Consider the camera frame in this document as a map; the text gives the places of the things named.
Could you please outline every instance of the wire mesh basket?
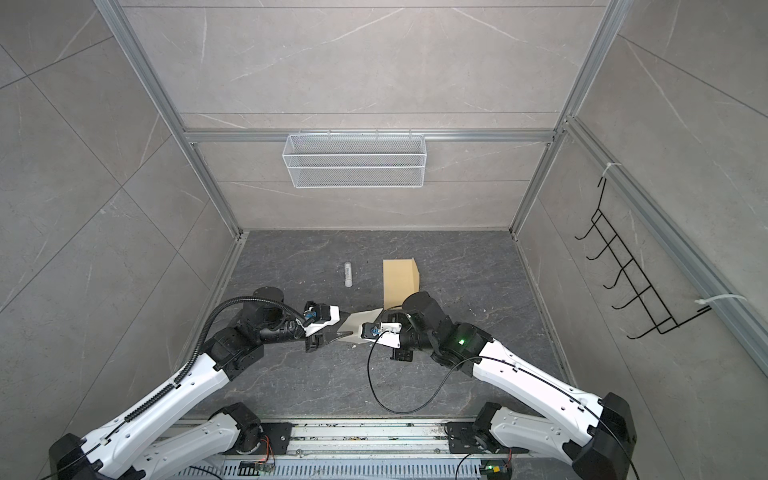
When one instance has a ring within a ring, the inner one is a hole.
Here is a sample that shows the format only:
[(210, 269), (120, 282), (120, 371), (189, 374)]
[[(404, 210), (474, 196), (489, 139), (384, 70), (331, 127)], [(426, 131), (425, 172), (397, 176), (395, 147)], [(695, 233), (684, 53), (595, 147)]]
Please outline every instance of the wire mesh basket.
[(283, 160), (296, 188), (421, 187), (424, 135), (291, 134)]

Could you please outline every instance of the white cylindrical tube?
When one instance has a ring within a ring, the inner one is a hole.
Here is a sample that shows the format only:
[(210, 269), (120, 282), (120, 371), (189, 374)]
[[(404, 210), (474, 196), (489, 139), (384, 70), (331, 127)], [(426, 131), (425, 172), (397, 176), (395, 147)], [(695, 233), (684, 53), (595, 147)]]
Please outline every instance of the white cylindrical tube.
[(344, 263), (344, 286), (352, 286), (352, 264)]

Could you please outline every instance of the black wire hook rack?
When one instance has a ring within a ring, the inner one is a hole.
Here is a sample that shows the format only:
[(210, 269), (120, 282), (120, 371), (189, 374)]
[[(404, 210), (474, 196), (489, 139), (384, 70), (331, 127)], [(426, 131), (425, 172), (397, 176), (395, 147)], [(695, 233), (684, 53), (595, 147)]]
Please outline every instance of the black wire hook rack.
[[(656, 290), (656, 287), (651, 283), (650, 279), (648, 278), (648, 275), (646, 275), (645, 272), (643, 271), (643, 267), (638, 263), (637, 259), (635, 259), (632, 252), (627, 248), (627, 244), (624, 243), (624, 240), (622, 240), (621, 237), (619, 237), (619, 234), (616, 231), (616, 229), (614, 229), (614, 226), (611, 224), (611, 221), (605, 216), (605, 214), (603, 213), (603, 210), (601, 210), (601, 205), (603, 203), (603, 194), (605, 193), (605, 184), (606, 184), (605, 177), (601, 177), (600, 181), (598, 182), (598, 188), (602, 187), (602, 190), (600, 191), (600, 200), (598, 200), (598, 208), (595, 209), (594, 213), (592, 214), (592, 217), (590, 217), (591, 226), (589, 227), (589, 230), (587, 230), (587, 233), (585, 233), (584, 236), (574, 237), (574, 238), (576, 240), (584, 240), (585, 238), (587, 238), (587, 235), (589, 235), (592, 232), (592, 230), (595, 230), (596, 232), (598, 232), (598, 234), (600, 235), (600, 238), (605, 243), (605, 247), (603, 247), (603, 250), (600, 250), (600, 253), (598, 253), (596, 256), (594, 257), (587, 256), (587, 260), (597, 260), (598, 258), (600, 258), (600, 256), (603, 253), (608, 251), (608, 252), (611, 252), (611, 255), (613, 256), (613, 258), (616, 260), (616, 263), (618, 263), (620, 267), (619, 273), (616, 275), (616, 280), (614, 280), (614, 282), (610, 286), (603, 285), (603, 287), (607, 290), (611, 290), (615, 288), (616, 285), (618, 285), (621, 275), (623, 274), (627, 278), (627, 281), (629, 282), (630, 286), (632, 287), (632, 290), (634, 291), (634, 296), (631, 299), (629, 299), (629, 301), (627, 301), (624, 305), (622, 306), (611, 305), (611, 308), (613, 308), (614, 310), (622, 310), (630, 306), (635, 300), (638, 300), (643, 306), (645, 313), (650, 318), (650, 321), (654, 324), (654, 326), (652, 326), (650, 329), (646, 330), (645, 332), (642, 332), (640, 335), (637, 335), (637, 336), (627, 335), (627, 338), (632, 340), (640, 339), (646, 336), (648, 333), (653, 332), (654, 330), (659, 332), (659, 334), (664, 335), (665, 333), (669, 333), (671, 330), (680, 328), (681, 326), (697, 318), (698, 316), (702, 316), (703, 314), (712, 310), (712, 307), (708, 305), (703, 306), (700, 309), (698, 309), (692, 317), (685, 319), (683, 321), (678, 321), (674, 317), (674, 315), (672, 315), (672, 312), (670, 312), (669, 308), (667, 307), (667, 304), (661, 298), (661, 295), (659, 295), (658, 291)], [(604, 234), (603, 231), (600, 229), (600, 227), (598, 227), (598, 221), (600, 219), (605, 220), (605, 223), (608, 225), (609, 230), (607, 234)], [(624, 247), (624, 249), (627, 251), (627, 254), (629, 255), (629, 260), (623, 263), (621, 260), (619, 260), (618, 255), (614, 251), (614, 248), (611, 246), (611, 244), (614, 242), (621, 243), (621, 246)], [(627, 272), (627, 268), (632, 264), (634, 264), (637, 270), (640, 271), (643, 279), (645, 279), (645, 283), (647, 283), (647, 286), (642, 290), (637, 289), (638, 287), (636, 283), (632, 281), (629, 273)], [(653, 314), (651, 314), (648, 308), (647, 301), (643, 299), (643, 295), (646, 293), (655, 295), (659, 301), (659, 304), (662, 305), (662, 307), (664, 308), (665, 318), (660, 322), (657, 322), (655, 320)]]

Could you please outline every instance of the marble-patterned floor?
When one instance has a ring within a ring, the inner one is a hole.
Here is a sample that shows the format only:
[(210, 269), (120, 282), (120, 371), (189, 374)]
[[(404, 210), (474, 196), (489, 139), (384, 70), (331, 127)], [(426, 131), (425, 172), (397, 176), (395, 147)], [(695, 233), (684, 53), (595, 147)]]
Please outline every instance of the marble-patterned floor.
[[(336, 304), (345, 311), (382, 304), (382, 260), (415, 258), (421, 289), (440, 302), (455, 322), (471, 322), (522, 358), (562, 378), (559, 362), (533, 293), (507, 232), (500, 231), (306, 231), (251, 232), (224, 298), (277, 286), (286, 303)], [(352, 262), (354, 285), (344, 287), (344, 262)], [(212, 331), (226, 325), (226, 311)], [(197, 406), (210, 414), (232, 402), (245, 402), (257, 415), (384, 415), (366, 378), (369, 346), (335, 342), (314, 353), (303, 343), (268, 345), (263, 359)], [(379, 398), (390, 408), (421, 405), (447, 370), (427, 354), (411, 363), (373, 353), (372, 377)], [(485, 402), (529, 411), (494, 386), (455, 372), (437, 398), (416, 415), (474, 416)]]

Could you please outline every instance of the white cable tie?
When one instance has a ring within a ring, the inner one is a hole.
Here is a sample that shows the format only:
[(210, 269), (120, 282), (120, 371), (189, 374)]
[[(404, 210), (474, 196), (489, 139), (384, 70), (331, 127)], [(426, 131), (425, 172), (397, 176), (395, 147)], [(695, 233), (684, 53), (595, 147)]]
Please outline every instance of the white cable tie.
[(702, 298), (702, 299), (694, 300), (694, 302), (698, 303), (699, 305), (707, 305), (709, 302), (720, 300), (721, 298), (737, 298), (739, 300), (746, 301), (745, 296), (736, 295), (735, 293), (723, 293), (722, 295), (715, 295), (715, 296), (711, 296), (710, 298)]
[(608, 172), (608, 169), (611, 168), (613, 165), (621, 165), (621, 164), (615, 164), (613, 162), (608, 162), (605, 164), (605, 170), (603, 170), (602, 177), (605, 177), (605, 174)]

